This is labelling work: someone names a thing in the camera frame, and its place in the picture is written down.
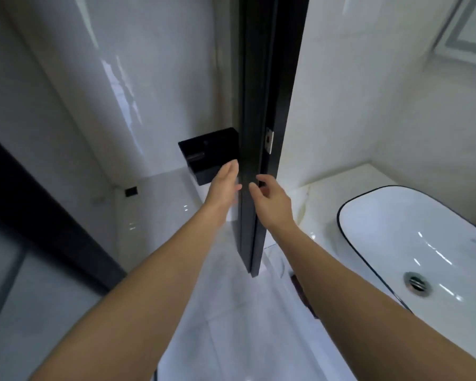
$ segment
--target white sink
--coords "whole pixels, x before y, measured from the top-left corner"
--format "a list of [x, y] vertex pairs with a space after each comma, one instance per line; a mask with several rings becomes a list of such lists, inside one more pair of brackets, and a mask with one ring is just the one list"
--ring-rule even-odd
[[405, 307], [476, 358], [476, 226], [401, 186], [350, 200], [337, 222]]

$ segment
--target metal drain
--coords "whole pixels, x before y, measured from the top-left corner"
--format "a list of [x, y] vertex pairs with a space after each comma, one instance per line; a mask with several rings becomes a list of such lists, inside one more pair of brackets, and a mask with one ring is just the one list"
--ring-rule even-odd
[[404, 283], [411, 293], [419, 297], [428, 297], [432, 292], [432, 286], [425, 277], [412, 271], [404, 274]]

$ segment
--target black box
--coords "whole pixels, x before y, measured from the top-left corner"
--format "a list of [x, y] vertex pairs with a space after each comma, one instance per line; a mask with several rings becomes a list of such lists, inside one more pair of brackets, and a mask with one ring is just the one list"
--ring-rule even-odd
[[238, 132], [234, 128], [183, 140], [178, 146], [200, 186], [210, 183], [222, 165], [239, 159]]

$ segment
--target black frame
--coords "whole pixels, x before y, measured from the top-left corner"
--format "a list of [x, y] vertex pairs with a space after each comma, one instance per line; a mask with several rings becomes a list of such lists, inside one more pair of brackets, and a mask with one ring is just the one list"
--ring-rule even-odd
[[344, 208], [344, 206], [346, 204], [348, 204], [349, 202], [352, 202], [353, 200], [355, 199], [358, 199], [364, 195], [367, 195], [371, 192], [374, 192], [374, 191], [377, 191], [377, 190], [380, 190], [381, 188], [386, 188], [386, 187], [403, 187], [403, 188], [408, 188], [409, 190], [412, 190], [412, 191], [417, 191], [419, 193], [422, 193], [423, 195], [426, 195], [428, 196], [429, 198], [435, 200], [436, 202], [442, 204], [444, 207], [446, 207], [448, 210], [450, 210], [451, 212], [453, 212], [454, 214], [456, 214], [457, 216], [459, 216], [460, 218], [462, 218], [463, 220], [465, 220], [467, 223], [469, 224], [472, 224], [475, 228], [476, 228], [476, 225], [472, 222], [470, 222], [468, 219], [464, 218], [462, 215], [460, 215], [459, 213], [457, 213], [457, 211], [454, 211], [452, 210], [451, 208], [449, 208], [448, 206], [446, 206], [443, 202], [441, 202], [440, 200], [434, 198], [433, 196], [423, 192], [423, 191], [420, 191], [420, 190], [417, 190], [415, 188], [412, 188], [412, 187], [407, 187], [407, 186], [403, 186], [403, 185], [400, 185], [400, 184], [388, 184], [386, 186], [381, 186], [381, 187], [377, 187], [377, 188], [374, 188], [373, 190], [370, 190], [370, 191], [367, 191], [367, 192], [364, 192], [352, 199], [349, 199], [348, 201], [346, 201], [343, 205], [340, 206], [340, 208], [338, 209], [337, 213], [336, 213], [336, 224], [338, 225], [338, 229], [340, 230], [340, 233], [342, 234], [342, 236], [344, 237], [344, 239], [347, 241], [347, 243], [349, 243], [349, 246], [352, 247], [352, 249], [354, 250], [354, 252], [356, 254], [358, 254], [358, 256], [361, 258], [361, 260], [363, 262], [365, 262], [365, 264], [368, 266], [369, 269], [372, 270], [372, 272], [381, 280], [381, 282], [387, 287], [388, 290], [390, 290], [390, 292], [394, 295], [394, 297], [399, 300], [399, 302], [402, 304], [403, 307], [405, 307], [407, 310], [409, 310], [411, 313], [413, 312], [407, 305], [404, 301], [402, 301], [402, 299], [393, 291], [393, 289], [390, 287], [390, 285], [388, 285], [385, 280], [382, 279], [382, 277], [377, 273], [377, 271], [374, 270], [374, 268], [367, 262], [367, 260], [358, 252], [358, 250], [355, 249], [355, 247], [353, 246], [353, 244], [350, 242], [349, 239], [347, 239], [347, 236], [346, 234], [344, 233], [344, 231], [342, 230], [342, 226], [340, 225], [340, 212], [342, 211], [342, 209]]
[[0, 223], [106, 294], [126, 275], [104, 249], [0, 145]]
[[[257, 174], [277, 176], [309, 0], [240, 0], [239, 252], [259, 273], [266, 229], [247, 188]], [[272, 153], [264, 148], [274, 132]]]

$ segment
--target hand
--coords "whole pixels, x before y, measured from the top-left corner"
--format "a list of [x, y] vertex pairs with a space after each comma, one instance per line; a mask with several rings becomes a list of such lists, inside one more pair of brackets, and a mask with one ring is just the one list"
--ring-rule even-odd
[[259, 220], [272, 234], [296, 227], [291, 210], [291, 199], [271, 175], [257, 175], [257, 180], [266, 183], [258, 187], [249, 184], [250, 195], [254, 199]]
[[216, 212], [220, 225], [226, 221], [227, 212], [235, 202], [235, 192], [241, 189], [241, 184], [236, 184], [237, 176], [236, 159], [223, 165], [213, 179], [204, 201], [203, 207]]

